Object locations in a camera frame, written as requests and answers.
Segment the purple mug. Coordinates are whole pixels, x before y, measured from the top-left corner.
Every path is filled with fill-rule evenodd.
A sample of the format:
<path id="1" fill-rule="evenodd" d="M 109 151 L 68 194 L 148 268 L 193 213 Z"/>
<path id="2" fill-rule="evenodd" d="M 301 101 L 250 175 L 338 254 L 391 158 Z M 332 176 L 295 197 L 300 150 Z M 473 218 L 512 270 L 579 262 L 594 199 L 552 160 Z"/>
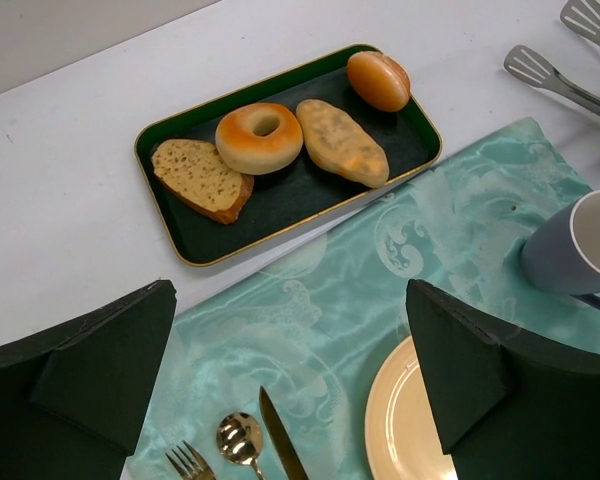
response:
<path id="1" fill-rule="evenodd" d="M 536 288 L 572 296 L 600 311 L 600 190 L 536 229 L 521 249 L 520 264 Z"/>

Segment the metal tongs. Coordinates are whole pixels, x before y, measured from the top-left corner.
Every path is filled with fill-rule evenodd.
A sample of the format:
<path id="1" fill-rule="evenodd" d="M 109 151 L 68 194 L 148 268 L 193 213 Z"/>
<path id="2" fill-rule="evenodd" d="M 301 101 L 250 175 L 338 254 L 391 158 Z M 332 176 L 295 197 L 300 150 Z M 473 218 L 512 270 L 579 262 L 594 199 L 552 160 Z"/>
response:
<path id="1" fill-rule="evenodd" d="M 600 118 L 600 1 L 561 1 L 554 14 L 548 40 L 513 46 L 503 68 Z"/>

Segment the yellow plate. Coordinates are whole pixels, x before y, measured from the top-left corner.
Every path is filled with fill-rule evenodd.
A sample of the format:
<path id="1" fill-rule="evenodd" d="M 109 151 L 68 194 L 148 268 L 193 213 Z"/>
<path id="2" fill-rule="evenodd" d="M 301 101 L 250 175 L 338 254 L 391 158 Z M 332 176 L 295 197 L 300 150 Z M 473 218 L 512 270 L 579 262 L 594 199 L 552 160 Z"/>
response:
<path id="1" fill-rule="evenodd" d="M 407 338 L 387 357 L 365 412 L 365 447 L 375 479 L 455 479 L 442 452 L 414 342 Z"/>

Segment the bagel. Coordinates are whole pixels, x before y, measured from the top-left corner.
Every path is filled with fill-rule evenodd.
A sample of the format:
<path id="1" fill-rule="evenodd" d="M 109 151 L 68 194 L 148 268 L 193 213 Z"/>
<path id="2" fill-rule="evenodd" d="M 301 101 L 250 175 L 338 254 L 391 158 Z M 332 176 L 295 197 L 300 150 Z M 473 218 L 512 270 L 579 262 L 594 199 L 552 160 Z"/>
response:
<path id="1" fill-rule="evenodd" d="M 225 163 L 250 175 L 285 168 L 299 155 L 303 143 L 295 115 L 278 103 L 240 107 L 225 115 L 215 132 L 215 144 Z"/>

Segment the teal patterned placemat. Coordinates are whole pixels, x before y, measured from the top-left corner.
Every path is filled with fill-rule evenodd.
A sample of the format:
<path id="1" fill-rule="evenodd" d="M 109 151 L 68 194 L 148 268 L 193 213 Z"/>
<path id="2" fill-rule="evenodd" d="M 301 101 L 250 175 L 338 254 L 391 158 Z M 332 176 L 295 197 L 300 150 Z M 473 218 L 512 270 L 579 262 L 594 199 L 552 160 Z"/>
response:
<path id="1" fill-rule="evenodd" d="M 477 141 L 361 213 L 180 314 L 135 454 L 135 479 L 173 479 L 189 442 L 220 479 L 220 420 L 257 414 L 266 389 L 313 479 L 367 479 L 369 390 L 409 334 L 406 287 L 431 282 L 486 313 L 600 354 L 600 312 L 542 293 L 517 253 L 545 219 L 588 192 L 526 118 Z"/>

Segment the round bun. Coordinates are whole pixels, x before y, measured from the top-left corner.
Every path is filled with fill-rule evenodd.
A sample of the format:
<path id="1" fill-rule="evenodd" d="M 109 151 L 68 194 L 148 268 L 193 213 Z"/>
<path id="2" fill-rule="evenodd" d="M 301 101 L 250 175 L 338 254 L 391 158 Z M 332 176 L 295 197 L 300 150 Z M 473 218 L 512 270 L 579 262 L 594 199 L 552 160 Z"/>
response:
<path id="1" fill-rule="evenodd" d="M 380 111 L 398 112 L 411 98 L 409 76 L 399 63 L 384 53 L 353 54 L 347 62 L 347 76 L 355 92 Z"/>

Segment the bread slice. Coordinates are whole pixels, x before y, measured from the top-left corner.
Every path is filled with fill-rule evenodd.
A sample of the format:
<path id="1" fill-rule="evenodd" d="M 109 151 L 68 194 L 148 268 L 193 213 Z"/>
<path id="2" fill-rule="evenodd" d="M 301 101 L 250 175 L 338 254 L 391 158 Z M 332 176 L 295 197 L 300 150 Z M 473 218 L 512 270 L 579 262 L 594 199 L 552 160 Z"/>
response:
<path id="1" fill-rule="evenodd" d="M 214 144 L 169 139 L 151 156 L 153 172 L 176 197 L 220 224 L 234 223 L 254 188 L 254 177 L 230 168 Z"/>

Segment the oblong bread roll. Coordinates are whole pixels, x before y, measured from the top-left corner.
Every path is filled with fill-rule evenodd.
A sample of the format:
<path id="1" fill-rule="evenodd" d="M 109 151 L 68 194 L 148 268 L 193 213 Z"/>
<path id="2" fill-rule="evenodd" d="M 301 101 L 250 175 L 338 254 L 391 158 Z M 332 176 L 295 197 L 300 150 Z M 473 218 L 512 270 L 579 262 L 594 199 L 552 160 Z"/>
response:
<path id="1" fill-rule="evenodd" d="M 321 169 L 369 188 L 389 177 L 384 149 L 348 113 L 319 99 L 296 106 L 305 148 Z"/>

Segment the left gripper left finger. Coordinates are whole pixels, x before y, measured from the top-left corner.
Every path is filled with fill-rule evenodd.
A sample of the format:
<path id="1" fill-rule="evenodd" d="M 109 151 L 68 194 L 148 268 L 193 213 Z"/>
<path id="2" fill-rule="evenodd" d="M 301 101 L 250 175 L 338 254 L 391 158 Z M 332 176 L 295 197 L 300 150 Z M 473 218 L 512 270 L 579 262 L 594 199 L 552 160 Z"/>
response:
<path id="1" fill-rule="evenodd" d="M 176 291 L 157 280 L 0 346 L 0 479 L 118 479 L 136 450 Z"/>

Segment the dark green serving tray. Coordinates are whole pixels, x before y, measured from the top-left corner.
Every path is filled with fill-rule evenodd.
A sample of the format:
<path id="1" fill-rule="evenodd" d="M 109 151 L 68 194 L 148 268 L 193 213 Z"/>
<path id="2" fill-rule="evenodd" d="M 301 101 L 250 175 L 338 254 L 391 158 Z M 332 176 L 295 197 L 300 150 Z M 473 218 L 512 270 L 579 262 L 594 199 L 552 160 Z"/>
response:
<path id="1" fill-rule="evenodd" d="M 241 106 L 263 101 L 294 109 L 302 100 L 320 99 L 346 111 L 385 150 L 389 188 L 420 174 L 438 159 L 440 134 L 417 100 L 411 99 L 398 113 L 384 113 L 366 104 L 350 86 L 347 61 L 369 48 L 349 45 L 159 120 L 140 132 L 135 156 L 169 240 L 184 263 L 195 267 L 217 264 L 331 212 L 342 212 L 373 194 L 359 183 L 320 169 L 301 152 L 283 170 L 256 177 L 253 193 L 236 222 L 222 225 L 195 212 L 157 179 L 151 156 L 169 139 L 213 141 L 221 118 Z"/>

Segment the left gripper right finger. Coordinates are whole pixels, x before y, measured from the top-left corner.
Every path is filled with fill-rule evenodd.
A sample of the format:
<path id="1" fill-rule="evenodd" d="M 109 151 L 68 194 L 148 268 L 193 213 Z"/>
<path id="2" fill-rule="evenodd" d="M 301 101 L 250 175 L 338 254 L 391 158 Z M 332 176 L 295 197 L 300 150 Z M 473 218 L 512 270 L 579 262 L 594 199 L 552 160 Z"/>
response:
<path id="1" fill-rule="evenodd" d="M 600 354 L 424 280 L 406 310 L 437 435 L 460 479 L 600 479 Z"/>

